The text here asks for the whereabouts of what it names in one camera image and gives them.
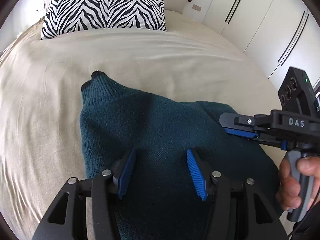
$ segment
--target bed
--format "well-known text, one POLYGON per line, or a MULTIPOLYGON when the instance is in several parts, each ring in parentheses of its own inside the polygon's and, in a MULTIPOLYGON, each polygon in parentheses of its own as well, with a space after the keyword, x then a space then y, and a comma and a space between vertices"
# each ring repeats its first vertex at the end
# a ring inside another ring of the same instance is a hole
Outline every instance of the bed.
MULTIPOLYGON (((248 115, 280 109, 260 68, 181 14, 187 1, 165 0, 167 32, 112 28, 40 40, 42 19, 1 56, 0 211, 19 240, 32 238, 68 178, 85 179, 80 88, 93 71, 175 101, 221 102, 248 115)), ((264 150, 279 165, 284 153, 264 150)), ((88 219, 89 239, 91 227, 88 219)))

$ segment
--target power outlet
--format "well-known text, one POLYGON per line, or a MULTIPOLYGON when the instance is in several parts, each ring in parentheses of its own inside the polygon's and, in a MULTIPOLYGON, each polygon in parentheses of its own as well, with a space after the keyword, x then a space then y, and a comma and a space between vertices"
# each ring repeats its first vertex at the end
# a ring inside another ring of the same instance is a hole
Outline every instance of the power outlet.
POLYGON ((197 5, 195 5, 195 4, 193 5, 193 7, 192 7, 192 8, 193 8, 194 10, 199 11, 199 12, 200 12, 200 11, 201 11, 201 9, 202 9, 200 6, 197 6, 197 5))

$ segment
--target metal screw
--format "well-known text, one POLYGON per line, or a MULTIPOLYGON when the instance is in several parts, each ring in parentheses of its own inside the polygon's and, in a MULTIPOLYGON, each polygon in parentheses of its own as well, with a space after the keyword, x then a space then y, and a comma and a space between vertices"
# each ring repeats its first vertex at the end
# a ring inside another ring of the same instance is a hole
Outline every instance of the metal screw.
POLYGON ((249 179, 247 179, 247 183, 249 185, 253 185, 254 184, 254 180, 249 178, 249 179))
POLYGON ((220 177, 221 177, 221 172, 219 172, 219 171, 214 171, 214 172, 212 173, 212 176, 214 176, 215 178, 220 178, 220 177))
POLYGON ((69 184, 75 184, 77 182, 77 179, 76 178, 70 178, 68 179, 68 183, 69 184))
POLYGON ((111 170, 104 170, 103 172, 102 172, 102 175, 103 176, 109 176, 111 174, 111 170))

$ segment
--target knit garment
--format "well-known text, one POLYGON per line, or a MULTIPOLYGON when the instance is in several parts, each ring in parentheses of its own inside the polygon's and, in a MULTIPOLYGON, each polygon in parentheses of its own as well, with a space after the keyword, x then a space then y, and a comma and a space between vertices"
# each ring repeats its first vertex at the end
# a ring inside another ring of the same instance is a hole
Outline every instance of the knit garment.
POLYGON ((197 196, 186 160, 200 158, 232 180, 253 178, 273 206, 278 169, 260 146, 228 135, 219 124, 228 105, 182 102, 131 89, 95 71, 82 86, 80 117, 88 178, 135 147, 137 160, 127 194, 115 207, 122 240, 201 239, 208 202, 197 196))

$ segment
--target black cable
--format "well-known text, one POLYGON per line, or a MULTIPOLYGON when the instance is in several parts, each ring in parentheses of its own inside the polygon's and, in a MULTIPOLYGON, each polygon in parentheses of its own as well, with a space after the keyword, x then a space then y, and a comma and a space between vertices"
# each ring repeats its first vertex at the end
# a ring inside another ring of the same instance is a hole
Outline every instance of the black cable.
POLYGON ((313 201, 310 209, 308 210, 308 212, 306 213, 306 215, 304 216, 304 218, 301 220, 300 224, 288 235, 289 238, 299 229, 299 227, 302 225, 302 223, 306 220, 306 218, 308 217, 311 209, 316 205, 317 200, 318 200, 318 197, 319 197, 319 194, 320 194, 320 187, 319 187, 319 189, 318 189, 318 193, 317 193, 317 195, 316 195, 316 197, 315 197, 315 200, 313 201))

